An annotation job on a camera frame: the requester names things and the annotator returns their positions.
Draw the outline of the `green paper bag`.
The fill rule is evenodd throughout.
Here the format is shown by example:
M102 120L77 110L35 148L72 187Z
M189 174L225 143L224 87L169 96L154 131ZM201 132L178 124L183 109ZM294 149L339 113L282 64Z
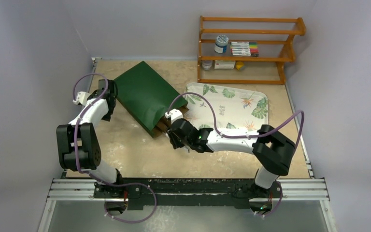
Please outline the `green paper bag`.
M145 61L125 71L114 82L122 106L151 137L161 135L158 124L180 93Z

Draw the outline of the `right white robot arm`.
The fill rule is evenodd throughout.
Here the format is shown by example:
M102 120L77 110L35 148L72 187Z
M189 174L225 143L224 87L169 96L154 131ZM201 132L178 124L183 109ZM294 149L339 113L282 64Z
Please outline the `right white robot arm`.
M263 197L280 176L286 176L296 151L296 143L264 124L258 130L226 129L217 132L210 127L196 128L186 119L178 119L168 127L166 136L174 149L186 148L198 153L233 151L254 155L260 167L252 183L252 191Z

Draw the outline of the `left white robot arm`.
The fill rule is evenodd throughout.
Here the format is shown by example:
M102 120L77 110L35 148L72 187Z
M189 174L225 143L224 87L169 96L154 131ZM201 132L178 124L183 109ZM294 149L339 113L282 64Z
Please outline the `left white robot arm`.
M118 89L114 81L100 79L94 92L79 91L73 103L81 112L68 124L56 128L57 150L60 166L97 180L96 187L114 198L123 195L125 185L121 173L101 157L101 148L95 127L110 121L116 106Z

